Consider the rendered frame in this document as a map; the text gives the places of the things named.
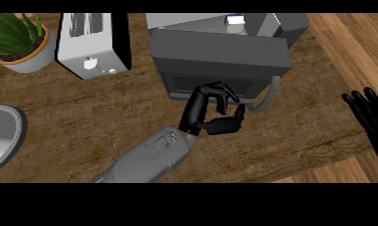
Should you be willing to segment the grey pot with orange rim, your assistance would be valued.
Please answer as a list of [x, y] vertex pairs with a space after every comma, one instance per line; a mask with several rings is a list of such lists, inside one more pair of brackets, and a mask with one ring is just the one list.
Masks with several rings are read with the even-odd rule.
[[0, 65], [17, 73], [30, 73], [38, 71], [54, 60], [56, 35], [45, 26], [42, 26], [42, 29], [45, 31], [45, 37], [39, 47], [32, 51], [32, 53], [20, 60], [11, 62], [0, 60]]

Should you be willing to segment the green leafy plant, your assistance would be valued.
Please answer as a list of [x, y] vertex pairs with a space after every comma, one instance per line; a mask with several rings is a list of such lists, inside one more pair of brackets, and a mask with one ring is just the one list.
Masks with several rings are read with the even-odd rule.
[[38, 14], [29, 19], [25, 13], [22, 18], [13, 13], [0, 13], [0, 56], [28, 56], [39, 47], [44, 36]]

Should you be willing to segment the grey round basin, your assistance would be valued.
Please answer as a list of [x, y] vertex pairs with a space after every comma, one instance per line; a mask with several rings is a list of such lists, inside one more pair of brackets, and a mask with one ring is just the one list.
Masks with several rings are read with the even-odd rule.
[[26, 137], [28, 121], [22, 110], [0, 105], [0, 168], [11, 160]]

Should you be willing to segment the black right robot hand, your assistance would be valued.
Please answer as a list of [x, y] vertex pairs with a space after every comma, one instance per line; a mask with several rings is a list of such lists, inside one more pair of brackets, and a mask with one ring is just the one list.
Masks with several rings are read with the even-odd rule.
[[370, 87], [364, 87], [363, 92], [352, 90], [351, 94], [343, 93], [341, 97], [364, 129], [378, 155], [378, 94]]

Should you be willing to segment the white toaster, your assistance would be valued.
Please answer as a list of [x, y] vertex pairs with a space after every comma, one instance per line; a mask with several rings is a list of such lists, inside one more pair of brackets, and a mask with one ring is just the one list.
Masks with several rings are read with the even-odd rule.
[[56, 60], [82, 79], [131, 69], [125, 13], [61, 13]]

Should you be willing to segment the white milk carton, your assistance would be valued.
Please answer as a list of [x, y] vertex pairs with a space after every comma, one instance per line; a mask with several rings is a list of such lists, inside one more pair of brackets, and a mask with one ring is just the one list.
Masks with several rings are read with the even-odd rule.
[[231, 34], [237, 34], [243, 30], [245, 20], [243, 15], [228, 15], [225, 17], [225, 29]]

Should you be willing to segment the grey microwave body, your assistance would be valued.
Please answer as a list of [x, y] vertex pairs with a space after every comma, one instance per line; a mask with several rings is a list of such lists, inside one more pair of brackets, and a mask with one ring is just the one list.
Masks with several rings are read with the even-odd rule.
[[[243, 15], [243, 30], [231, 34], [225, 29], [225, 17]], [[205, 47], [248, 47], [280, 40], [290, 47], [308, 28], [304, 13], [147, 13], [146, 26], [150, 36], [184, 45]]]

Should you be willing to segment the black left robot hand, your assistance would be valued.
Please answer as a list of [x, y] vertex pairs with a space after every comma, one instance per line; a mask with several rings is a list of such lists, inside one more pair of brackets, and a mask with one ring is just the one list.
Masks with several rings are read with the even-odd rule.
[[[215, 109], [221, 117], [205, 122], [206, 106], [211, 97], [215, 98]], [[237, 132], [243, 121], [245, 105], [239, 104], [234, 114], [225, 117], [228, 99], [234, 102], [239, 101], [234, 92], [221, 81], [197, 86], [187, 100], [178, 129], [193, 136], [199, 135], [200, 130], [205, 130], [209, 135]]]

